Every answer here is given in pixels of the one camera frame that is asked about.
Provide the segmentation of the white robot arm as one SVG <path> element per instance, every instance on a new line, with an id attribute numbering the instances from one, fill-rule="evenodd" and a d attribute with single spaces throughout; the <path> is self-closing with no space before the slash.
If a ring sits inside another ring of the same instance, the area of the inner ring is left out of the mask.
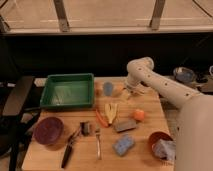
<path id="1" fill-rule="evenodd" d="M 131 60 L 125 87 L 134 91 L 143 82 L 180 110 L 174 171 L 213 171 L 213 95 L 161 76 L 153 68 L 150 57 Z"/>

